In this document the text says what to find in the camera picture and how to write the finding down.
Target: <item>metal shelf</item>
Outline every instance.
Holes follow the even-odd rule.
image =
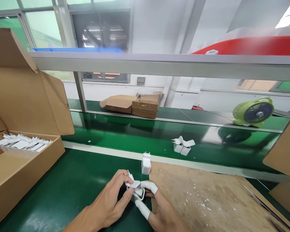
[[[30,52],[41,70],[290,81],[290,56]]]

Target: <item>cardboard box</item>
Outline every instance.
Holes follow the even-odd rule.
[[[63,83],[40,71],[5,28],[0,28],[0,131],[53,141],[31,157],[0,150],[1,221],[64,153],[60,135],[74,133]]]
[[[101,101],[100,106],[102,108],[106,107],[108,110],[131,114],[132,101],[136,99],[137,96],[116,95]]]
[[[290,122],[263,163],[290,176]],[[277,185],[270,195],[290,212],[290,179],[287,183]]]
[[[148,118],[156,118],[159,108],[159,100],[161,100],[163,93],[139,95],[138,99],[132,102],[132,114],[144,116]]]

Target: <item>fingernail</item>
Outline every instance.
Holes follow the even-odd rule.
[[[134,188],[128,188],[127,191],[132,195],[134,193]]]

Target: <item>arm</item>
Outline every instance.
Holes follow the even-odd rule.
[[[133,180],[124,173],[127,174],[128,171],[118,170],[95,201],[85,207],[63,232],[97,232],[116,222],[122,216],[134,192],[133,188],[127,189],[117,201],[119,189],[124,182],[133,184]]]

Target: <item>electric fan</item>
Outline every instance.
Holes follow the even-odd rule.
[[[233,110],[233,116],[235,120],[233,123],[243,126],[244,124],[260,127],[264,124],[264,121],[268,119],[273,111],[273,101],[270,98],[262,97],[254,101],[246,101],[238,104]]]

